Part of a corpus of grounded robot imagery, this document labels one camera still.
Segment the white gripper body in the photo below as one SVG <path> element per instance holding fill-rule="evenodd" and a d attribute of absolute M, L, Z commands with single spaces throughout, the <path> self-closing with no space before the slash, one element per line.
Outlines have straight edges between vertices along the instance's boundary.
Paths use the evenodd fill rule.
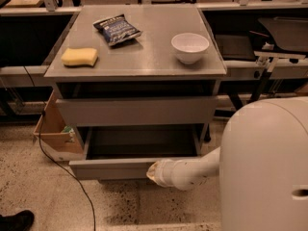
<path fill-rule="evenodd" d="M 149 167 L 146 176 L 161 187 L 173 187 L 172 172 L 175 162 L 170 159 L 157 161 Z"/>

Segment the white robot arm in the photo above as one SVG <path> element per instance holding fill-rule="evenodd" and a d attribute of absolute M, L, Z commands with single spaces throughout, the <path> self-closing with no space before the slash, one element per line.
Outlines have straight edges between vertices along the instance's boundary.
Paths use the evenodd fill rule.
<path fill-rule="evenodd" d="M 308 231 L 308 97 L 245 105 L 203 157 L 161 160 L 147 177 L 189 190 L 218 173 L 222 231 Z"/>

